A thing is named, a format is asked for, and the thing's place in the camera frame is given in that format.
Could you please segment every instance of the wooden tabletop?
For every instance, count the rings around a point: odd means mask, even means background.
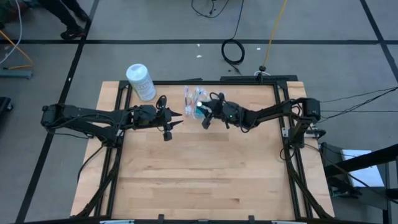
[[[202,87],[223,92],[228,101],[251,110],[275,104],[271,86]],[[291,98],[305,96],[302,82],[288,82],[288,87]],[[142,102],[133,92],[130,106],[154,104],[166,95],[167,106],[183,113],[183,89],[183,85],[156,86],[157,96],[150,102]],[[104,82],[97,110],[113,110],[117,92],[118,82]],[[261,123],[247,134],[234,126],[226,129],[219,120],[205,130],[200,120],[173,118],[180,119],[184,122],[174,127],[169,142],[155,128],[126,131],[113,218],[157,219],[164,214],[166,219],[247,220],[254,215],[256,220],[294,220],[286,166],[279,158],[278,119]],[[314,139],[305,143],[317,147]],[[90,139],[85,160],[99,146],[97,139]],[[311,147],[301,153],[308,189],[334,215],[319,153]],[[83,169],[71,215],[80,212],[98,189],[104,155],[105,150]],[[297,194],[305,216],[302,194],[299,190]],[[108,195],[104,195],[102,214]]]

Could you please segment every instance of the black shoe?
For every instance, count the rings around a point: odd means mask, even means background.
[[[85,30],[80,26],[77,29],[68,28],[67,31],[61,33],[61,37],[64,40],[73,40],[77,37],[84,37],[85,35]]]
[[[87,15],[87,13],[86,13],[84,10],[82,10],[82,9],[80,9],[79,12],[75,12],[75,16],[76,16],[77,18],[79,18],[79,20],[81,20],[81,21],[83,21],[83,22],[87,22],[87,21],[90,20],[90,17],[89,17],[89,16]]]

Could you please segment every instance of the white plastic bottle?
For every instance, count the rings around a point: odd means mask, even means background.
[[[131,65],[126,71],[126,76],[142,101],[150,101],[155,98],[155,86],[145,65]]]

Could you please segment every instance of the floor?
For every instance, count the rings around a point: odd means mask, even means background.
[[[15,106],[0,127],[0,223],[16,221],[42,152],[46,137],[39,123],[43,105],[58,102],[62,95],[67,96],[67,104],[94,108],[101,82],[124,80],[126,69],[134,63],[147,65],[153,80],[218,80],[238,75],[228,71],[231,67],[221,57],[220,43],[233,35],[241,1],[230,0],[216,19],[198,17],[187,0],[79,2],[93,16],[85,44],[60,40],[63,24],[44,9],[35,8],[22,16],[21,48],[35,62],[34,77],[0,78],[0,96],[12,98]],[[215,12],[225,2],[216,1]],[[363,3],[375,23],[369,22]],[[195,0],[195,6],[208,12],[211,3]],[[252,75],[263,63],[265,43],[281,6],[281,0],[244,2],[236,35],[244,40],[246,49],[244,62],[238,65],[242,74]],[[395,0],[382,4],[377,0],[289,0],[274,37],[267,72],[297,75],[305,83],[307,95],[321,101],[397,86],[398,71],[392,59],[398,58],[397,7]],[[16,39],[18,22],[7,24],[4,31]],[[0,54],[8,47],[0,46]],[[231,59],[239,58],[239,53],[233,45],[226,47]],[[15,52],[2,66],[25,63]],[[64,89],[65,80],[69,91]],[[344,110],[373,96],[322,104],[322,110]],[[358,110],[398,110],[398,93]],[[318,126],[327,131],[321,141],[347,149],[376,150],[397,143],[397,123],[395,113],[371,112],[348,113]],[[53,138],[26,222],[69,216],[85,147],[82,139]],[[389,171],[396,187],[395,164]],[[334,198],[333,206],[336,217],[343,220],[382,222],[379,209],[356,200]]]

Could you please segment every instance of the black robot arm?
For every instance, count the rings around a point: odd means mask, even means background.
[[[43,107],[42,126],[49,132],[68,128],[92,137],[96,136],[104,146],[118,145],[120,131],[163,127],[164,141],[172,139],[171,130],[182,121],[171,122],[173,116],[181,114],[166,108],[166,96],[161,96],[152,105],[133,106],[126,110],[101,111],[79,108],[72,105],[55,104]],[[97,126],[103,123],[109,126]]]
[[[202,126],[205,129],[208,129],[210,121],[216,118],[222,120],[227,128],[232,124],[240,127],[242,132],[246,133],[262,122],[281,116],[291,116],[296,120],[296,124],[289,129],[286,135],[291,144],[303,147],[303,137],[306,130],[311,124],[315,124],[321,118],[320,103],[313,98],[287,100],[259,111],[252,111],[236,103],[226,101],[222,93],[218,95],[211,93],[211,95],[216,95],[218,99],[213,98],[207,102],[202,101],[197,105],[198,109],[205,115],[205,119],[202,122]],[[292,111],[295,105],[300,108],[302,114],[299,115]]]

